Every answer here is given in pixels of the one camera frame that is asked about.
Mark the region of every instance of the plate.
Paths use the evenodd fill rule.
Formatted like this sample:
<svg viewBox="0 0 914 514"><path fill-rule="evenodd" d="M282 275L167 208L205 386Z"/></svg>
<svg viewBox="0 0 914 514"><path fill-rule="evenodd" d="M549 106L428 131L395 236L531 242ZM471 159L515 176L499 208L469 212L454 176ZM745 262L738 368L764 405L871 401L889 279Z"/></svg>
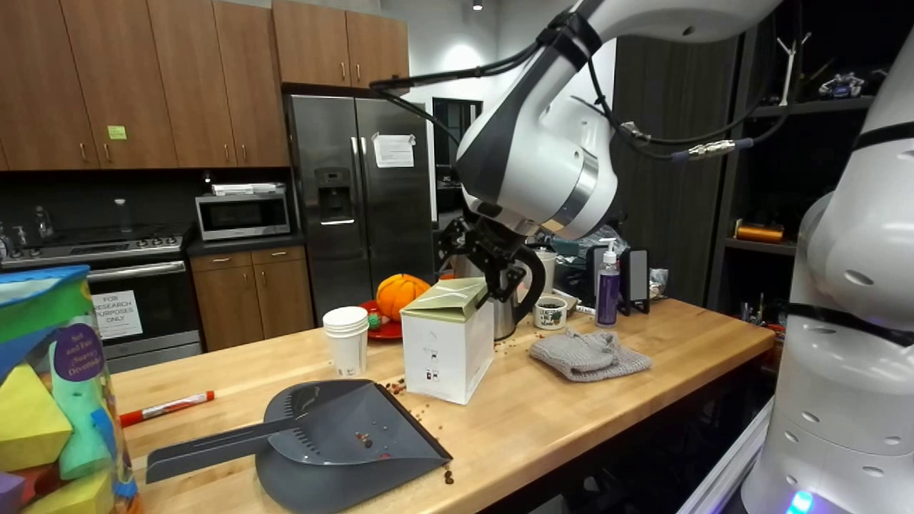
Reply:
<svg viewBox="0 0 914 514"><path fill-rule="evenodd" d="M364 309L368 314L377 314L377 302L375 301L364 302ZM399 342L399 341L402 341L399 319L388 319L388 324L384 324L377 328L368 328L368 342Z"/></svg>

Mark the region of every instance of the refrigerator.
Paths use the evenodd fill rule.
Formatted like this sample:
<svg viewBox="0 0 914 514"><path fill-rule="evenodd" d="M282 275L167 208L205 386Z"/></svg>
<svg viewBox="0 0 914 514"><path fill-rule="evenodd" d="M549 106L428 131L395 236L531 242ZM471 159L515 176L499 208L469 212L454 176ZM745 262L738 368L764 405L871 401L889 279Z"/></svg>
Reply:
<svg viewBox="0 0 914 514"><path fill-rule="evenodd" d="M425 119L375 96L289 94L285 108L314 314L372 301L388 275L432 284Z"/></svg>

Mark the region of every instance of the white box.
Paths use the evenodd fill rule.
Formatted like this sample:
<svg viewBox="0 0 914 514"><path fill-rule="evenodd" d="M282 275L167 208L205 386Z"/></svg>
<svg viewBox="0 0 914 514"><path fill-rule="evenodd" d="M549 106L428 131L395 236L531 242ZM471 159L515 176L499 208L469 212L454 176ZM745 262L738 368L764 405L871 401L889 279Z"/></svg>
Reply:
<svg viewBox="0 0 914 514"><path fill-rule="evenodd" d="M495 309L482 298L482 278L439 279L399 311L405 391L469 402L495 358Z"/></svg>

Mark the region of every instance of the butcher block counter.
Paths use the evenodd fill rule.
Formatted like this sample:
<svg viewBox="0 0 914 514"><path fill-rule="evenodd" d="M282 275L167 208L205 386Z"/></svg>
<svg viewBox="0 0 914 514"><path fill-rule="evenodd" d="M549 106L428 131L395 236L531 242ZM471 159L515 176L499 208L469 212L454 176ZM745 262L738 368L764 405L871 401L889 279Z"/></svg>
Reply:
<svg viewBox="0 0 914 514"><path fill-rule="evenodd" d="M574 314L568 328L594 332L592 314ZM395 391L454 459L358 511L481 511L775 346L766 328L679 301L661 301L652 314L621 318L614 332L627 348L652 358L652 371L567 383L528 358L531 342L549 332L524 319L515 336L497 342L497 358L469 405ZM255 458L151 485L145 485L145 458L160 445L259 423L282 389L335 376L319 328L115 373L120 411L209 389L217 393L214 402L125 428L144 511L282 511L259 489ZM368 376L397 389L399 346L372 346Z"/></svg>

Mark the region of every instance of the yellow sponge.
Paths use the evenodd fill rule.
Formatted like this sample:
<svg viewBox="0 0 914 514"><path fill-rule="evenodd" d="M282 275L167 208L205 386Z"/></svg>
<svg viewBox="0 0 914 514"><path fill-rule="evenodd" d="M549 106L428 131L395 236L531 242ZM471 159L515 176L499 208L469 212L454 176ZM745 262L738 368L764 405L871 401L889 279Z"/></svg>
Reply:
<svg viewBox="0 0 914 514"><path fill-rule="evenodd" d="M18 366L0 386L0 471L48 466L71 433L32 366Z"/></svg>
<svg viewBox="0 0 914 514"><path fill-rule="evenodd" d="M115 509L112 469L98 469L48 496L32 503L25 514L108 514Z"/></svg>

